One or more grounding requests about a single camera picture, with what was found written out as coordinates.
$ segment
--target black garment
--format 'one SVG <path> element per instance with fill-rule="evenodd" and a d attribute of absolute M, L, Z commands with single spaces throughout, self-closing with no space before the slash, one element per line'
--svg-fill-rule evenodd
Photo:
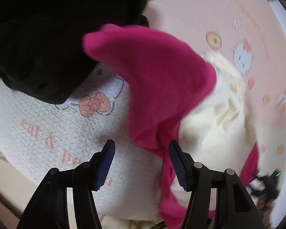
<path fill-rule="evenodd" d="M 0 0 L 0 78 L 10 88 L 61 104 L 95 61 L 82 37 L 103 24 L 148 26 L 147 0 Z"/>

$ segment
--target white fabric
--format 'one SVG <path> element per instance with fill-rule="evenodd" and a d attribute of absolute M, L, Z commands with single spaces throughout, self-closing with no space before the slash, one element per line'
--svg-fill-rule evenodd
<path fill-rule="evenodd" d="M 240 73 L 220 53 L 209 52 L 203 58 L 215 67 L 216 87 L 182 119 L 179 144 L 194 161 L 209 169 L 225 171 L 231 168 L 240 174 L 256 142 L 244 101 L 246 86 Z M 177 178 L 171 190 L 178 202 L 187 207 L 191 193 L 180 187 Z M 215 207 L 216 190 L 212 190 L 210 210 Z"/>

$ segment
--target yellow donut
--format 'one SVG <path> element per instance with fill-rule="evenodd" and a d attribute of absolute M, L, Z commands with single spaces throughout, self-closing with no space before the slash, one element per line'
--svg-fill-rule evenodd
<path fill-rule="evenodd" d="M 209 44 L 209 46 L 215 51 L 221 48 L 221 38 L 215 32 L 208 32 L 206 34 L 206 41 Z"/>

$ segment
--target magenta cloth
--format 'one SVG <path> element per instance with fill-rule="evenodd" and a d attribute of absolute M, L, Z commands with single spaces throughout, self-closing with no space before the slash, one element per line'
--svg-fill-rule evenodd
<path fill-rule="evenodd" d="M 163 158 L 160 215 L 167 228 L 180 228 L 186 208 L 170 190 L 175 172 L 168 144 L 178 139 L 181 119 L 212 92 L 213 66 L 185 42 L 141 26 L 107 24 L 84 35 L 83 48 L 129 84 L 129 137 Z"/>

